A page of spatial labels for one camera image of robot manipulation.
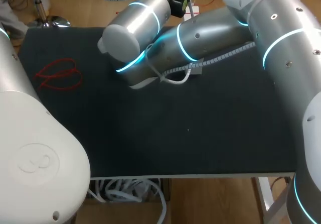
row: metal bolt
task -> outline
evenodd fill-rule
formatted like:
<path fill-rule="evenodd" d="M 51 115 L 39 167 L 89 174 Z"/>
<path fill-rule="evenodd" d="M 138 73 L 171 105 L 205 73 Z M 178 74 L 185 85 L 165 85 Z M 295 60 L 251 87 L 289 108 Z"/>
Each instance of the metal bolt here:
<path fill-rule="evenodd" d="M 13 53 L 12 54 L 12 57 L 13 57 L 13 59 L 15 59 L 16 61 L 18 61 L 18 57 Z"/>
<path fill-rule="evenodd" d="M 286 67 L 291 67 L 292 66 L 292 62 L 288 61 L 286 64 L 285 64 Z"/>
<path fill-rule="evenodd" d="M 272 16 L 271 16 L 271 20 L 275 20 L 277 18 L 277 14 L 273 14 Z"/>
<path fill-rule="evenodd" d="M 313 54 L 318 56 L 318 55 L 320 55 L 320 54 L 321 54 L 321 51 L 320 51 L 320 50 L 315 49 L 315 50 L 313 50 Z"/>

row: wooden floor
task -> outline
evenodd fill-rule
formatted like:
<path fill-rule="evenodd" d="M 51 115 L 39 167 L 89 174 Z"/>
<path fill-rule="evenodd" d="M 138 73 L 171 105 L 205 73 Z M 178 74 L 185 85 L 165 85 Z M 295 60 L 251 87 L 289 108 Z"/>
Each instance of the wooden floor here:
<path fill-rule="evenodd" d="M 116 16 L 116 12 L 123 10 L 131 2 L 131 0 L 50 1 L 51 15 L 67 18 L 74 27 L 105 27 Z M 197 0 L 196 5 L 204 5 L 209 1 L 211 0 Z M 321 21 L 321 0 L 302 1 Z M 223 5 L 222 0 L 216 0 L 210 6 L 201 7 L 200 12 Z M 25 23 L 32 21 L 35 18 L 32 3 L 29 3 L 27 9 L 17 12 L 17 15 Z M 168 25 L 177 25 L 180 21 L 172 17 Z M 273 189 L 274 197 L 277 197 L 284 187 L 284 182 L 278 181 Z M 79 211 L 77 224 L 156 223 L 160 212 L 160 203 L 100 205 L 87 202 Z M 173 179 L 166 223 L 261 223 L 251 180 L 249 178 Z"/>

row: black table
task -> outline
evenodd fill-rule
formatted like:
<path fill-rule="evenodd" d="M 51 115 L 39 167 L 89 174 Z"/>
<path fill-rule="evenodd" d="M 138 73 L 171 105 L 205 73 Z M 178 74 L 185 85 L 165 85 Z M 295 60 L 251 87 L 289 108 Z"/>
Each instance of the black table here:
<path fill-rule="evenodd" d="M 154 81 L 132 90 L 98 51 L 102 31 L 30 29 L 19 53 L 34 88 L 47 64 L 77 62 L 79 88 L 37 93 L 85 148 L 92 177 L 295 171 L 291 131 L 256 49 L 204 68 L 184 85 Z"/>

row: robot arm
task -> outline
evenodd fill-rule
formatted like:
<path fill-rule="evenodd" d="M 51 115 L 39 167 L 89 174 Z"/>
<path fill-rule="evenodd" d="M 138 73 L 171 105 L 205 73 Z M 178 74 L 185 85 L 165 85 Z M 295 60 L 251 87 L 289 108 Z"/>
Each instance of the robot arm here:
<path fill-rule="evenodd" d="M 0 223 L 63 224 L 87 194 L 87 154 L 41 104 L 1 23 L 0 45 Z"/>
<path fill-rule="evenodd" d="M 129 5 L 105 29 L 99 49 L 114 58 L 115 70 L 137 89 L 158 77 L 155 69 L 163 73 L 254 40 L 295 136 L 298 166 L 287 196 L 289 217 L 293 224 L 321 222 L 319 22 L 300 0 L 224 0 L 228 9 L 190 19 L 149 45 L 169 17 L 168 1 L 139 0 Z M 122 29 L 121 39 L 116 28 Z M 131 54 L 121 56 L 128 43 L 135 43 L 136 48 L 130 47 Z"/>

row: glowing light ring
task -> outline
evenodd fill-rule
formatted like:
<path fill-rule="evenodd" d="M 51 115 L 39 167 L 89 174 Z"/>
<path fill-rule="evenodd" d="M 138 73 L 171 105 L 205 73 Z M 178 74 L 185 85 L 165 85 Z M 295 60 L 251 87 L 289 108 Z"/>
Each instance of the glowing light ring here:
<path fill-rule="evenodd" d="M 245 26 L 245 27 L 248 27 L 249 26 L 249 24 L 246 24 L 246 23 L 243 23 L 243 22 L 240 22 L 240 21 L 238 21 L 241 25 L 243 25 L 243 26 Z"/>
<path fill-rule="evenodd" d="M 3 32 L 9 38 L 8 34 L 2 28 L 0 28 L 0 32 Z"/>
<path fill-rule="evenodd" d="M 143 7 L 145 7 L 146 9 L 148 9 L 148 11 L 149 11 L 150 13 L 152 13 L 152 14 L 154 15 L 154 17 L 155 17 L 155 19 L 156 19 L 156 21 L 157 21 L 157 24 L 158 24 L 158 32 L 157 32 L 157 34 L 158 34 L 159 31 L 161 30 L 161 25 L 160 25 L 160 23 L 159 23 L 158 17 L 156 16 L 156 13 L 152 10 L 152 8 L 149 7 L 149 6 L 147 6 L 147 5 L 145 5 L 145 4 L 143 4 L 143 3 L 140 3 L 140 2 L 133 2 L 133 3 L 130 3 L 129 6 L 130 6 L 130 5 L 140 5 L 140 6 L 143 6 Z"/>
<path fill-rule="evenodd" d="M 317 32 L 321 32 L 320 29 L 317 29 L 317 28 L 312 28 L 312 29 L 313 29 L 313 30 L 316 30 Z M 266 52 L 265 52 L 265 54 L 264 54 L 264 56 L 263 56 L 263 68 L 265 69 L 265 60 L 266 60 L 266 58 L 267 58 L 267 55 L 269 54 L 269 52 L 272 50 L 272 48 L 273 48 L 276 44 L 278 44 L 280 41 L 284 40 L 285 38 L 287 38 L 287 37 L 289 37 L 289 36 L 292 36 L 292 35 L 294 35 L 294 34 L 296 34 L 296 33 L 299 33 L 299 32 L 304 32 L 304 31 L 306 31 L 306 30 L 309 30 L 309 29 L 307 29 L 307 28 L 301 28 L 301 29 L 294 30 L 294 31 L 292 31 L 292 32 L 289 32 L 289 33 L 287 33 L 287 34 L 284 34 L 284 35 L 281 36 L 279 39 L 277 39 L 275 42 L 273 42 L 273 43 L 271 44 L 271 46 L 266 50 Z"/>
<path fill-rule="evenodd" d="M 145 51 L 143 51 L 135 60 L 133 60 L 132 62 L 128 63 L 123 68 L 117 69 L 116 72 L 122 72 L 123 70 L 128 69 L 129 67 L 131 67 L 135 63 L 139 62 L 144 57 L 144 55 L 145 55 Z"/>
<path fill-rule="evenodd" d="M 179 24 L 178 27 L 177 27 L 177 40 L 178 40 L 178 42 L 179 42 L 179 45 L 180 45 L 180 47 L 181 47 L 181 50 L 182 50 L 182 52 L 184 53 L 184 55 L 185 55 L 188 59 L 190 59 L 192 62 L 196 62 L 196 61 L 197 61 L 196 59 L 190 57 L 189 54 L 187 54 L 187 52 L 185 51 L 185 49 L 184 49 L 184 47 L 183 47 L 183 45 L 182 45 L 182 43 L 181 43 L 181 39 L 180 39 L 180 26 L 181 26 L 181 24 Z"/>
<path fill-rule="evenodd" d="M 297 196 L 297 191 L 296 191 L 296 175 L 294 176 L 294 192 L 295 192 L 295 196 L 296 196 L 296 199 L 297 199 L 297 202 L 299 203 L 301 209 L 303 210 L 304 214 L 310 219 L 310 221 L 313 223 L 313 224 L 317 224 L 313 219 L 312 217 L 306 212 L 306 210 L 304 209 L 303 205 L 301 204 L 301 201 L 299 199 L 299 197 Z"/>

